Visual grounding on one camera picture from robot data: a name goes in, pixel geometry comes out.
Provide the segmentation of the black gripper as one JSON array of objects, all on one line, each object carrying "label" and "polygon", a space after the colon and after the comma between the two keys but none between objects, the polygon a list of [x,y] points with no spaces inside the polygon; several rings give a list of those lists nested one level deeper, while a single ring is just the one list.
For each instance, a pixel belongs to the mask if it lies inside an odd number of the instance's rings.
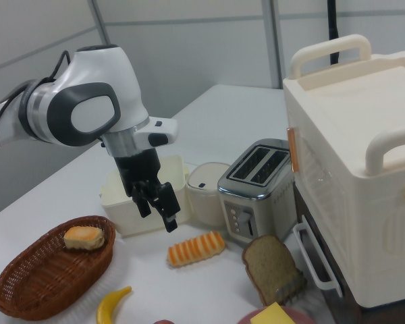
[{"label": "black gripper", "polygon": [[160,214],[165,229],[171,233],[178,228],[176,214],[181,210],[176,194],[169,182],[160,184],[157,174],[161,164],[155,149],[148,149],[131,157],[116,157],[125,193],[132,197],[142,218],[151,214],[152,206]]}]

